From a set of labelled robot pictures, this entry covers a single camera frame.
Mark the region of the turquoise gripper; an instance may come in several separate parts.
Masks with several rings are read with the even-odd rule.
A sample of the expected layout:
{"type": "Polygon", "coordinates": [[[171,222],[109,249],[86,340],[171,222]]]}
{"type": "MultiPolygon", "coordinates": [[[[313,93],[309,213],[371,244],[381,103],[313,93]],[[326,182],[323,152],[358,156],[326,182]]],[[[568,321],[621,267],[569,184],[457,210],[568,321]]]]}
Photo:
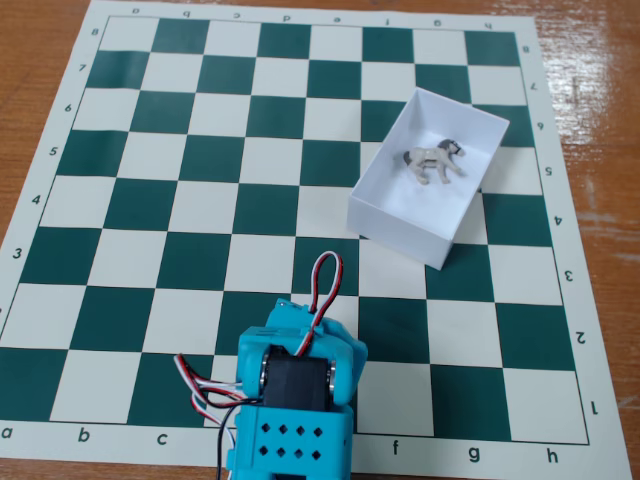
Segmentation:
{"type": "Polygon", "coordinates": [[[314,315],[309,312],[308,305],[298,305],[285,299],[278,299],[270,312],[266,328],[308,331],[314,315]]]}

